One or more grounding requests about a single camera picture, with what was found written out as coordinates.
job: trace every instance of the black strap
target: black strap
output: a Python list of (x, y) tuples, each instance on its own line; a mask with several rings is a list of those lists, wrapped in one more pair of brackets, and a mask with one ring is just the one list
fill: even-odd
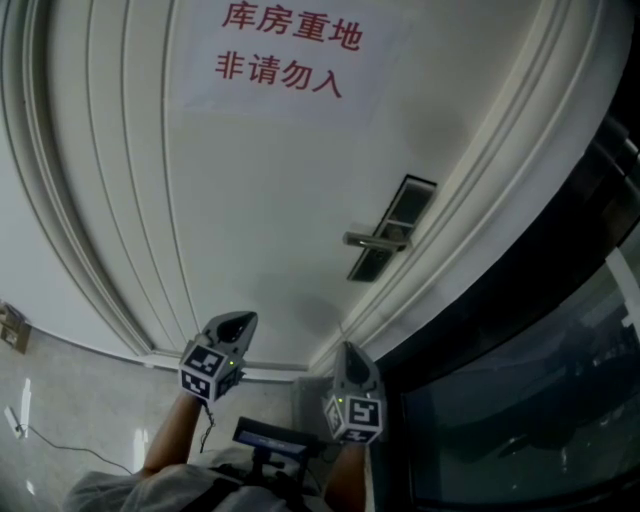
[(216, 478), (213, 481), (211, 489), (189, 503), (182, 509), (182, 512), (211, 512), (220, 505), (229, 494), (236, 492), (239, 488), (240, 486), (231, 480)]

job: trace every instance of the tile floor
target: tile floor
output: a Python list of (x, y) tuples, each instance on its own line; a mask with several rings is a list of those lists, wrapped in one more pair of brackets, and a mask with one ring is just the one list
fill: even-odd
[[(140, 464), (142, 442), (152, 440), (178, 393), (173, 372), (104, 357), (37, 331), (26, 356), (0, 344), (2, 409), (11, 406), (20, 417), (27, 382), (33, 427), (56, 444), (89, 447), (132, 470)], [(243, 415), (291, 427), (291, 388), (243, 383), (212, 412), (217, 426), (206, 450), (223, 449), (232, 444)], [(54, 450), (34, 434), (16, 440), (4, 415), (0, 421), (2, 512), (60, 510), (67, 491), (87, 471), (124, 474), (92, 455)], [(196, 439), (206, 427), (203, 414)], [(194, 442), (192, 454), (198, 449)]]

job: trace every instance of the person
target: person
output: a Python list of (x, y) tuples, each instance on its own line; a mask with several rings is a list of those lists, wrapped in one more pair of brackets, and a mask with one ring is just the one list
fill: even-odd
[(68, 494), (65, 512), (363, 512), (366, 505), (365, 448), (346, 445), (332, 468), (324, 499), (277, 496), (269, 487), (245, 485), (212, 461), (187, 464), (202, 405), (181, 391), (153, 440), (143, 468), (131, 476), (91, 472)]

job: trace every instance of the silver door handle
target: silver door handle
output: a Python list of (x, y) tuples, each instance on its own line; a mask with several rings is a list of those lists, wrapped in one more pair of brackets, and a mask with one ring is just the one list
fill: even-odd
[(402, 252), (404, 251), (409, 242), (396, 242), (393, 240), (387, 240), (386, 238), (380, 238), (378, 236), (361, 235), (360, 233), (352, 233), (347, 231), (342, 237), (342, 241), (345, 245), (351, 247), (360, 247), (361, 249), (373, 249), (376, 251), (387, 252)]

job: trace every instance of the glass panel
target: glass panel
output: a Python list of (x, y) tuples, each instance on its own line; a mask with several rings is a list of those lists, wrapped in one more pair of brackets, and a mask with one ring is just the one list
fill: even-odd
[(626, 317), (603, 266), (511, 341), (405, 395), (416, 496), (536, 499), (639, 464), (640, 346)]

